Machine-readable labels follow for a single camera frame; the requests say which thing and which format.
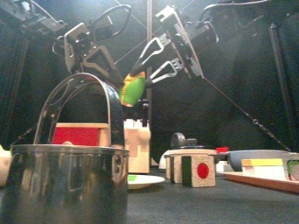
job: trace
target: cable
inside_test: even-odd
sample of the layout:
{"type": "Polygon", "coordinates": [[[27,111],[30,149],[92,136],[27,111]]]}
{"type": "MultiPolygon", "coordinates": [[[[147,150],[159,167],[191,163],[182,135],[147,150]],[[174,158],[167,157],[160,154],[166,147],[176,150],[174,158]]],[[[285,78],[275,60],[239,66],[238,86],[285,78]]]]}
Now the cable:
{"type": "Polygon", "coordinates": [[[270,3],[270,2],[273,2],[273,0],[261,0],[261,1],[249,2],[249,3],[215,3],[215,4],[211,4],[202,11],[200,21],[203,20],[205,14],[211,9],[217,9],[217,8],[231,8],[231,7],[239,8],[239,6],[253,6],[253,5],[265,4],[265,3],[270,3]]]}
{"type": "Polygon", "coordinates": [[[88,28],[92,28],[92,26],[96,24],[96,22],[116,10],[126,10],[127,11],[124,25],[123,25],[122,29],[118,32],[114,33],[112,36],[116,36],[118,34],[120,34],[127,27],[127,22],[128,22],[128,19],[130,19],[130,16],[131,16],[131,11],[132,11],[131,6],[127,5],[127,4],[120,4],[115,7],[112,7],[111,9],[108,9],[107,11],[104,11],[103,14],[96,18],[96,20],[88,25],[88,28]]]}

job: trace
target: cube block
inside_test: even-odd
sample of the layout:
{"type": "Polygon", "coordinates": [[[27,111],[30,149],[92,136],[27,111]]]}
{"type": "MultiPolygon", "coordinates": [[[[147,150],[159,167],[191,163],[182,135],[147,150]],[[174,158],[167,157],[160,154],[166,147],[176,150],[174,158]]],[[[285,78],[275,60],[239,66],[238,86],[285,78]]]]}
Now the cube block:
{"type": "Polygon", "coordinates": [[[217,185],[213,156],[182,157],[182,184],[190,187],[217,185]]]}

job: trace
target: black table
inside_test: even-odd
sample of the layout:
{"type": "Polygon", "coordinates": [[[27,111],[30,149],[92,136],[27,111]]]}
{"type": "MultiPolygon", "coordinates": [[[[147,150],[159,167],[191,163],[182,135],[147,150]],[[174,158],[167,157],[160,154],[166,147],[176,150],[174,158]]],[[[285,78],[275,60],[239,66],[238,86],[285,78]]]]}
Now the black table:
{"type": "MultiPolygon", "coordinates": [[[[151,175],[164,176],[156,170],[151,175]]],[[[217,176],[217,186],[163,183],[128,192],[127,223],[299,223],[299,195],[217,176]]]]}

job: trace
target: metal pot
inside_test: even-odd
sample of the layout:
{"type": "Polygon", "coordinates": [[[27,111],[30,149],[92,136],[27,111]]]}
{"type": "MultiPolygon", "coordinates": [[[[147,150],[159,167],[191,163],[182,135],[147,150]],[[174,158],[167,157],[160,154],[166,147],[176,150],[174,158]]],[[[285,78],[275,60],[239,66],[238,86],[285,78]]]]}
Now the metal pot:
{"type": "Polygon", "coordinates": [[[233,150],[229,152],[229,163],[235,172],[242,172],[242,159],[283,158],[286,150],[233,150]]]}
{"type": "Polygon", "coordinates": [[[34,144],[12,147],[0,223],[127,223],[128,150],[115,89],[88,73],[68,77],[44,103],[34,144]],[[66,102],[87,85],[107,97],[111,147],[54,145],[66,102]]]}
{"type": "Polygon", "coordinates": [[[16,145],[2,223],[126,223],[127,151],[16,145]]]}

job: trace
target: black backdrop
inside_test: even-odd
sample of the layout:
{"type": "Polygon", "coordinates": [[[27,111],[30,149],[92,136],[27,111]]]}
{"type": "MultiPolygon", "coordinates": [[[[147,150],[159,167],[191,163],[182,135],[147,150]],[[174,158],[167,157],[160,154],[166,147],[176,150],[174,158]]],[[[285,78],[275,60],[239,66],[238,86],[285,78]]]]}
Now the black backdrop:
{"type": "MultiPolygon", "coordinates": [[[[176,5],[195,21],[199,19],[203,8],[218,1],[40,0],[36,2],[56,19],[68,23],[70,28],[79,22],[87,23],[90,18],[119,4],[132,6],[132,17],[126,31],[118,37],[102,42],[126,77],[146,46],[147,22],[151,22],[147,21],[146,15],[148,2],[152,2],[154,15],[166,5],[176,5]]],[[[295,117],[299,114],[298,17],[298,14],[293,15],[281,24],[279,29],[295,117]]],[[[160,25],[155,18],[152,26],[154,35],[159,36],[162,30],[159,30],[160,25]]],[[[2,94],[0,143],[8,147],[12,141],[36,124],[44,100],[70,73],[64,66],[64,58],[52,53],[52,42],[30,41],[26,59],[20,65],[23,59],[20,49],[26,48],[24,40],[3,24],[0,34],[2,89],[6,90],[2,94]],[[14,68],[18,65],[22,68],[15,71],[14,68]]],[[[294,151],[298,151],[298,138],[295,142],[291,141],[287,129],[269,24],[259,23],[254,30],[196,51],[206,77],[250,115],[269,127],[275,136],[294,147],[294,151]]],[[[202,78],[190,79],[184,73],[180,73],[178,77],[158,83],[152,89],[151,109],[151,152],[155,160],[168,150],[174,132],[182,132],[186,137],[196,137],[200,144],[229,146],[233,150],[281,148],[279,144],[261,131],[250,118],[202,78]]],[[[83,95],[63,110],[60,120],[98,122],[106,116],[103,111],[104,109],[98,105],[98,98],[83,95]]],[[[18,143],[30,144],[32,140],[34,133],[18,143]]]]}

